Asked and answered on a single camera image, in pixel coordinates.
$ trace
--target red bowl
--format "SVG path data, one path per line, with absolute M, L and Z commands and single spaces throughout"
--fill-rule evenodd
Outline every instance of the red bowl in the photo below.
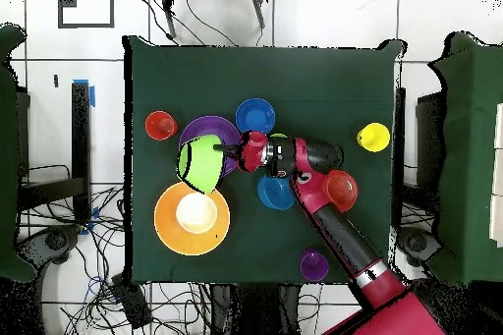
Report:
M 166 140 L 177 133 L 177 122 L 164 111 L 154 111 L 145 120 L 146 133 L 154 140 Z
M 346 212 L 357 201 L 358 185 L 350 174 L 331 170 L 323 181 L 323 191 L 341 212 Z

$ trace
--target blue cup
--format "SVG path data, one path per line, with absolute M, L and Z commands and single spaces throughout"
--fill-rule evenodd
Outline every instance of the blue cup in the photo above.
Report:
M 258 197 L 268 208 L 285 211 L 295 203 L 288 178 L 262 176 L 258 181 L 257 189 Z

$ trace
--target power strip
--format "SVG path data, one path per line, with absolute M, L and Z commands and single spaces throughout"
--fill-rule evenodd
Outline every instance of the power strip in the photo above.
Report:
M 113 285 L 110 289 L 116 300 L 123 305 L 126 318 L 133 329 L 141 328 L 152 322 L 152 312 L 146 303 L 140 285 L 124 284 L 122 273 L 112 277 L 112 282 Z

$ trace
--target purple cup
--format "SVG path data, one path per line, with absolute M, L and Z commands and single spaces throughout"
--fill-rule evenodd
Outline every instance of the purple cup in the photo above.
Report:
M 206 135 L 218 136 L 222 144 L 239 144 L 241 139 L 240 132 L 229 120 L 216 115 L 206 115 L 196 118 L 184 128 L 178 147 L 182 147 L 189 140 Z M 236 166 L 236 160 L 226 157 L 223 176 L 229 175 Z
M 301 272 L 309 282 L 319 282 L 328 273 L 328 260 L 319 251 L 307 249 L 303 252 Z

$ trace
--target floor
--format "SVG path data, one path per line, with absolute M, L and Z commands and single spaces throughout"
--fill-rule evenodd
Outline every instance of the floor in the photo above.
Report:
M 169 44 L 161 28 L 167 30 L 163 12 L 153 0 L 114 0 L 113 28 L 58 28 L 57 0 L 0 0 L 0 24 L 10 22 L 24 28 L 26 43 L 12 53 L 12 66 L 20 85 L 31 95 L 29 109 L 30 166 L 71 165 L 70 83 L 88 79 L 95 87 L 91 107 L 92 191 L 119 189 L 123 182 L 124 83 L 123 34 L 141 35 L 155 44 Z M 65 8 L 65 23 L 108 23 L 109 0 L 78 0 L 76 8 Z M 221 30 L 240 46 L 319 46 L 375 48 L 383 40 L 401 38 L 408 44 L 401 63 L 396 63 L 397 81 L 407 89 L 405 163 L 417 164 L 415 120 L 419 96 L 440 89 L 440 81 L 426 63 L 440 57 L 444 39 L 452 31 L 467 30 L 486 43 L 503 40 L 501 0 L 268 0 L 262 12 L 265 29 L 260 31 L 252 0 L 189 0 L 194 13 Z M 176 40 L 180 44 L 230 45 L 230 41 L 208 28 L 189 10 L 186 0 L 175 0 Z M 58 86 L 54 76 L 57 75 Z M 63 168 L 34 170 L 31 181 L 58 179 Z M 405 169 L 405 179 L 413 183 L 414 168 Z M 103 202 L 99 195 L 95 205 Z M 115 202 L 105 207 L 106 215 L 120 219 Z M 40 225 L 45 219 L 23 217 L 23 223 Z M 105 229 L 96 232 L 104 235 Z M 36 227 L 23 227 L 22 236 Z M 122 233 L 113 234 L 115 246 L 107 248 L 110 273 L 124 265 Z M 89 272 L 96 273 L 96 248 L 89 235 L 79 236 L 77 251 L 60 265 L 51 265 L 43 288 L 43 315 L 47 335 L 62 335 L 75 313 L 86 301 Z M 402 254 L 396 264 L 409 278 L 420 277 Z M 185 307 L 191 297 L 187 284 L 152 283 L 144 286 L 146 298 L 159 320 L 196 319 L 194 307 Z M 299 305 L 303 335 L 319 335 L 360 307 L 344 285 L 305 285 Z M 166 298 L 176 297 L 167 304 Z M 117 323 L 124 315 L 116 312 Z M 201 318 L 189 326 L 191 335 L 202 335 Z M 120 327 L 117 335 L 174 335 L 163 325 L 150 325 L 144 333 Z M 88 335 L 111 335 L 93 330 Z

